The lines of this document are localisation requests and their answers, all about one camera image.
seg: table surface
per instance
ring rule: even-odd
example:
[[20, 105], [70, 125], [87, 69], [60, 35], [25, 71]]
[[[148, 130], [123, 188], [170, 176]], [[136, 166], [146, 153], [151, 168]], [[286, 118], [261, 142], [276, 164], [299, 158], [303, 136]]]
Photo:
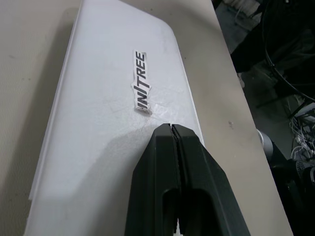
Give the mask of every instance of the table surface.
[[[251, 235], [292, 235], [211, 2], [125, 2], [173, 29], [205, 146], [226, 172]], [[1, 235], [23, 234], [79, 5], [79, 0], [0, 1]]]

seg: floor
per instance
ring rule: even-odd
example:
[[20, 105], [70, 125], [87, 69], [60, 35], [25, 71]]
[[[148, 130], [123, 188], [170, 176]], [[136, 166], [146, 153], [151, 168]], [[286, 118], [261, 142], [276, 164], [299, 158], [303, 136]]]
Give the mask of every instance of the floor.
[[[237, 47], [246, 37], [248, 30], [235, 24], [236, 10], [221, 3], [216, 9], [216, 14], [230, 52]], [[239, 20], [249, 23], [245, 15], [240, 14]], [[270, 78], [270, 72], [260, 63], [251, 71], [242, 74], [245, 82], [244, 94], [252, 113], [256, 128], [267, 134], [278, 146], [284, 156], [289, 159], [291, 156], [292, 133], [287, 119], [287, 100], [275, 102], [262, 108], [258, 104], [276, 97], [272, 87], [275, 80]]]

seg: unitree logo sticker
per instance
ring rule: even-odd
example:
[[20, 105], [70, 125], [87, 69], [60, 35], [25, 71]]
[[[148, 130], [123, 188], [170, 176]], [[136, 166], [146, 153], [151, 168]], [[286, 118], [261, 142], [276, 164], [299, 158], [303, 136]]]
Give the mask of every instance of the unitree logo sticker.
[[134, 81], [131, 87], [134, 91], [135, 108], [151, 114], [152, 112], [148, 101], [151, 86], [148, 81], [147, 54], [134, 50], [133, 63]]

